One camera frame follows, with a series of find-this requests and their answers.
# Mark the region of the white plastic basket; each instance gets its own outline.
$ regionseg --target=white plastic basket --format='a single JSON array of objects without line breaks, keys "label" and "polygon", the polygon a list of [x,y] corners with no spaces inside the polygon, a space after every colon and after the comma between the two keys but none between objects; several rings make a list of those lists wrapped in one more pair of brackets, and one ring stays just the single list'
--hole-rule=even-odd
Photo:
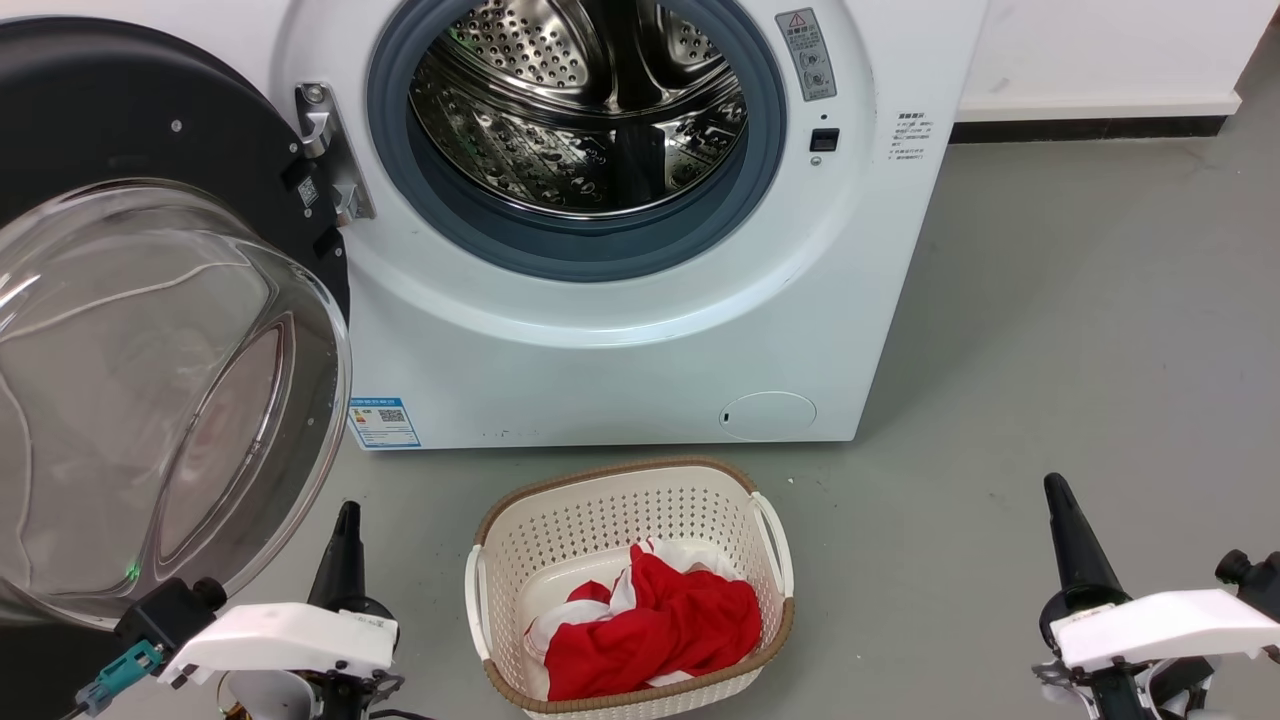
[{"label": "white plastic basket", "polygon": [[[650,537],[723,552],[760,602],[760,644],[732,667],[662,688],[547,701],[547,673],[524,633],[570,591],[611,584],[631,544]],[[602,468],[517,491],[485,516],[467,559],[471,639],[490,682],[531,717],[652,720],[741,692],[782,650],[795,616],[791,552],[773,506],[751,480],[705,457]]]}]

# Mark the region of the basket handle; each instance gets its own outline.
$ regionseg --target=basket handle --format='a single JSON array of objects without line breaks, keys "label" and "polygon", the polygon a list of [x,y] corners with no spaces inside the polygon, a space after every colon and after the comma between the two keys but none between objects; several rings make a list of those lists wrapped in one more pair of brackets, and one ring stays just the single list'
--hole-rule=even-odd
[{"label": "basket handle", "polygon": [[765,539],[773,541],[765,543],[773,579],[782,588],[783,597],[795,597],[796,579],[791,569],[791,546],[787,544],[787,534],[782,532],[782,520],[778,519],[773,503],[759,492],[751,493],[751,510],[755,511],[755,521],[760,524],[760,533]]},{"label": "basket handle", "polygon": [[489,642],[484,635],[484,611],[480,609],[480,551],[484,550],[481,546],[475,546],[471,548],[471,555],[467,556],[467,577],[466,577],[466,603],[467,603],[467,624],[471,625],[471,642],[476,646],[476,653],[480,656],[481,661],[489,660]]}]

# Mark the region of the red and white clothing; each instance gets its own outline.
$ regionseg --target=red and white clothing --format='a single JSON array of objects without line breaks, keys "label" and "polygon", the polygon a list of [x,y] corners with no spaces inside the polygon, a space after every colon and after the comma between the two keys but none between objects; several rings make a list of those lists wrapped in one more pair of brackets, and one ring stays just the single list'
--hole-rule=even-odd
[{"label": "red and white clothing", "polygon": [[730,667],[760,630],[755,591],[727,557],[649,539],[612,589],[586,583],[534,620],[525,648],[547,667],[548,700],[581,700]]}]

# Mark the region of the concrete floor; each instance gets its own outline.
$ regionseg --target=concrete floor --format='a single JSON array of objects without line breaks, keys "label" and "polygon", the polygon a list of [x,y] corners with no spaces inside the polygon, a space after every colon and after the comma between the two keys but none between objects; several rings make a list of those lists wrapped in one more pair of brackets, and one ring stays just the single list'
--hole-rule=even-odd
[{"label": "concrete floor", "polygon": [[[689,720],[1082,719],[1028,667],[1056,589],[1041,477],[1071,480],[1133,594],[1212,587],[1280,550],[1280,37],[1221,137],[952,147],[858,441],[692,448],[746,469],[796,564],[797,623],[744,694]],[[690,448],[678,448],[686,452]],[[365,506],[369,592],[403,621],[388,707],[520,717],[471,648],[462,568],[518,486],[669,448],[365,455],[246,602],[305,597],[339,503]],[[1211,707],[1274,715],[1231,661]],[[147,688],[106,717],[214,717]]]}]

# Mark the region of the stainless steel drum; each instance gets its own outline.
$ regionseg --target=stainless steel drum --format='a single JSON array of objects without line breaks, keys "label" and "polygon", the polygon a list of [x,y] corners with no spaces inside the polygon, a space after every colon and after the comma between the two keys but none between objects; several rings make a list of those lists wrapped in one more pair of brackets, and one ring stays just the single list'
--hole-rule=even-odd
[{"label": "stainless steel drum", "polygon": [[570,218],[680,197],[748,124],[712,40],[653,0],[485,0],[431,45],[411,101],[472,182]]}]

